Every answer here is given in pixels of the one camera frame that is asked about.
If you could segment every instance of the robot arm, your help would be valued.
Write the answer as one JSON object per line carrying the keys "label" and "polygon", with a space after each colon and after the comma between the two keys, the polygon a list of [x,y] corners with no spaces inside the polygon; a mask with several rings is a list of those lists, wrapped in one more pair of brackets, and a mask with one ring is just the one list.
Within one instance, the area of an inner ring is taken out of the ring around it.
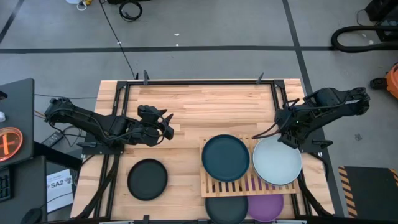
{"label": "robot arm", "polygon": [[173,114],[163,118],[167,110],[158,110],[154,106],[138,106],[140,121],[125,116],[100,115],[75,106],[68,98],[52,98],[45,112],[45,121],[51,126],[55,123],[70,123],[87,133],[105,146],[120,144],[146,144],[155,146],[159,138],[171,140],[174,130],[169,126]]}
{"label": "robot arm", "polygon": [[278,141],[298,148],[314,130],[343,116],[362,115],[369,109],[370,97],[365,88],[350,91],[338,91],[335,88],[322,88],[304,98],[304,104],[295,105],[299,99],[291,101],[277,110],[275,124],[279,130],[267,136],[256,135],[253,138],[266,138],[280,133]]}

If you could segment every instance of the orange object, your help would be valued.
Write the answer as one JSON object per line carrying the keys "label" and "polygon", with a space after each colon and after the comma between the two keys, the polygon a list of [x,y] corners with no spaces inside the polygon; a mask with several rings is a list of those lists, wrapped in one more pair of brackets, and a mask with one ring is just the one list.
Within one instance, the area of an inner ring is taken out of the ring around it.
{"label": "orange object", "polygon": [[386,75],[387,90],[396,98],[398,98],[398,63],[392,66]]}
{"label": "orange object", "polygon": [[19,151],[22,140],[22,133],[19,129],[0,129],[0,162],[8,160]]}

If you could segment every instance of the black vacuum hose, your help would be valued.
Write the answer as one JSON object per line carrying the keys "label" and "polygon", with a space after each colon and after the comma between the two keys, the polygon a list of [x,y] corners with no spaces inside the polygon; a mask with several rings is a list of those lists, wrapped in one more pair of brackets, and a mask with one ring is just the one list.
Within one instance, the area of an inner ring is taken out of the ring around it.
{"label": "black vacuum hose", "polygon": [[398,27],[394,26],[350,26],[338,29],[332,36],[331,36],[331,45],[334,46],[336,50],[346,52],[346,53],[360,53],[360,52],[367,52],[371,50],[398,50],[398,41],[390,41],[390,42],[383,42],[381,44],[373,44],[369,46],[360,46],[360,47],[347,47],[341,45],[337,38],[340,34],[345,32],[352,32],[352,31],[360,31],[360,30],[371,30],[371,31],[393,31],[398,32]]}

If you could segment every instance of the black cable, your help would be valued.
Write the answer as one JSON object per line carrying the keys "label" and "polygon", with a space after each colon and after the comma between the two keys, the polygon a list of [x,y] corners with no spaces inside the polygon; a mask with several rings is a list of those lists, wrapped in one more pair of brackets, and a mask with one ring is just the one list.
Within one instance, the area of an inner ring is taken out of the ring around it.
{"label": "black cable", "polygon": [[81,99],[97,99],[97,97],[67,97],[67,96],[53,96],[53,95],[45,95],[45,94],[37,94],[35,96],[44,96],[44,97],[56,97],[56,98],[69,98],[73,100],[81,100]]}
{"label": "black cable", "polygon": [[77,134],[63,134],[63,135],[74,136],[74,137],[78,137],[78,138],[85,138],[86,137],[86,136],[82,136],[81,134],[80,135],[77,135]]}
{"label": "black cable", "polygon": [[90,216],[90,213],[93,211],[95,205],[98,203],[99,199],[102,197],[102,194],[105,191],[105,189],[107,188],[108,184],[111,182],[111,180],[116,175],[117,166],[118,166],[118,163],[116,163],[114,160],[111,170],[108,172],[108,174],[105,177],[101,186],[95,192],[93,198],[90,200],[88,205],[83,209],[83,211],[79,215],[77,215],[75,218],[88,218]]}
{"label": "black cable", "polygon": [[62,134],[63,137],[67,140],[69,147],[72,147],[72,146],[74,146],[74,145],[76,144],[77,140],[78,140],[79,137],[81,136],[82,130],[81,130],[80,128],[76,128],[77,130],[79,130],[79,134],[78,134],[78,136],[76,137],[75,141],[74,141],[72,144],[70,144],[69,139],[65,136],[65,131],[67,131],[67,130],[70,129],[70,128],[76,128],[76,127],[74,127],[73,125],[68,126],[68,127],[65,128],[64,130],[62,130],[61,134]]}
{"label": "black cable", "polygon": [[48,204],[48,203],[54,201],[55,199],[58,199],[58,198],[60,198],[60,197],[66,196],[66,195],[70,195],[70,194],[72,194],[72,193],[73,193],[73,192],[69,192],[69,193],[67,193],[67,194],[63,194],[63,195],[60,195],[60,196],[58,196],[58,197],[55,197],[55,198],[49,200],[48,202],[44,203],[43,205],[41,205],[39,208],[42,208],[44,205],[46,205],[46,204]]}
{"label": "black cable", "polygon": [[359,46],[359,47],[347,47],[341,45],[338,42],[338,36],[345,32],[360,31],[360,30],[371,30],[371,31],[391,31],[398,32],[398,27],[396,26],[349,26],[336,30],[331,36],[331,45],[341,52],[346,53],[360,53],[372,50],[398,50],[398,41],[383,42],[380,44],[372,44],[369,46]]}
{"label": "black cable", "polygon": [[[123,14],[123,7],[124,7],[125,5],[127,5],[127,4],[134,4],[135,6],[137,6],[137,7],[139,8],[139,14],[138,14],[138,16],[130,16],[130,15],[129,15],[128,13],[126,13],[126,12],[124,12],[124,14]],[[122,19],[123,19],[124,21],[134,22],[134,21],[136,21],[138,18],[141,17],[141,15],[142,15],[142,6],[141,6],[137,1],[134,1],[134,0],[126,0],[126,1],[122,2],[122,4],[120,4],[120,6],[119,6],[119,14],[120,14],[120,16],[122,17]]]}
{"label": "black cable", "polygon": [[320,157],[318,154],[316,154],[314,152],[310,152],[310,155],[323,162],[323,166],[325,167],[326,180],[328,180],[328,178],[329,178],[329,167],[328,167],[328,164],[326,163],[326,160],[324,158]]}
{"label": "black cable", "polygon": [[360,26],[365,26],[365,25],[359,23],[359,13],[360,13],[361,11],[365,11],[365,9],[361,9],[361,10],[359,10],[358,12],[356,12],[356,23],[357,23],[358,25],[360,25]]}
{"label": "black cable", "polygon": [[253,136],[252,139],[257,139],[257,138],[259,138],[259,136],[261,136],[261,135],[263,135],[263,134],[269,132],[273,127],[275,127],[275,125],[277,124],[278,121],[279,121],[279,120],[277,120],[277,121],[276,121],[271,127],[269,127],[267,130],[263,131],[263,132],[260,133],[260,134],[257,134],[257,135],[255,135],[255,136]]}
{"label": "black cable", "polygon": [[279,127],[279,129],[278,129],[277,131],[275,131],[274,133],[267,134],[267,135],[265,135],[265,136],[259,136],[260,134],[257,134],[257,135],[255,135],[255,136],[253,136],[252,139],[268,138],[268,137],[271,137],[271,136],[274,136],[274,135],[278,134],[279,131],[280,131],[282,128],[284,128],[284,127],[286,126],[288,120],[290,119],[290,117],[291,117],[292,115],[293,115],[293,113],[291,113],[290,116],[289,116],[288,118],[286,118],[285,122],[284,122],[284,123]]}
{"label": "black cable", "polygon": [[101,0],[98,0],[98,1],[99,1],[99,4],[101,5],[102,11],[104,12],[105,18],[106,18],[106,20],[107,20],[107,22],[108,22],[108,24],[109,24],[109,27],[110,27],[111,30],[112,30],[113,35],[114,35],[114,37],[116,38],[116,40],[118,41],[118,44],[119,44],[119,46],[120,46],[120,49],[122,50],[123,56],[124,56],[124,58],[126,59],[127,64],[129,65],[129,68],[130,68],[132,77],[135,79],[135,78],[136,78],[136,75],[135,75],[134,72],[132,71],[130,62],[129,62],[129,60],[128,60],[127,57],[126,57],[126,54],[124,53],[124,49],[123,49],[123,47],[122,47],[122,44],[120,43],[120,40],[119,40],[119,38],[117,37],[116,33],[114,32],[113,27],[112,27],[112,25],[111,25],[111,22],[109,21],[108,16],[106,15],[106,12],[105,12],[105,9],[104,9],[104,6],[103,6],[104,3],[101,2]]}
{"label": "black cable", "polygon": [[311,191],[307,188],[301,178],[298,178],[298,186],[300,187],[301,192],[304,194],[305,198],[307,198],[310,205],[312,205],[313,209],[316,213],[321,217],[331,217],[332,214],[326,211],[322,205],[317,201],[317,199],[313,196]]}

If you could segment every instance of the gray floor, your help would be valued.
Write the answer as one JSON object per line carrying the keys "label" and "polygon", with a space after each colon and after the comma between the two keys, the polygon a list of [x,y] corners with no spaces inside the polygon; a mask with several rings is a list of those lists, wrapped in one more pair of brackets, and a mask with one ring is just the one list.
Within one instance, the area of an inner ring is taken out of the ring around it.
{"label": "gray floor", "polygon": [[[330,46],[334,30],[356,25],[356,12],[369,0],[288,0],[301,46]],[[17,0],[0,1],[0,29]],[[120,41],[125,47],[173,47],[258,45],[293,46],[282,0],[151,0],[142,2],[144,13],[128,23],[116,6],[104,5]],[[366,15],[359,17],[370,24]],[[368,45],[378,42],[371,32],[341,37],[342,43]],[[98,1],[80,12],[64,0],[29,0],[23,3],[1,49],[67,49],[118,47]],[[155,78],[302,78],[294,51],[236,50],[186,52],[128,52],[135,72],[143,69]],[[398,52],[303,52],[312,89],[339,90],[368,86],[396,62]],[[115,53],[0,54],[0,84],[32,77],[36,93],[65,96],[96,96],[100,80],[128,79],[132,75],[123,55]],[[398,169],[395,130],[398,110],[395,98],[368,89],[371,108],[364,116],[343,118],[325,126],[333,170],[340,165],[391,167]],[[43,112],[49,98],[36,97],[35,108]],[[74,100],[92,110],[95,100]],[[35,140],[42,141],[53,129],[35,118]],[[360,134],[362,140],[355,140]],[[56,148],[70,149],[65,141]],[[69,210],[51,214],[67,217]]]}

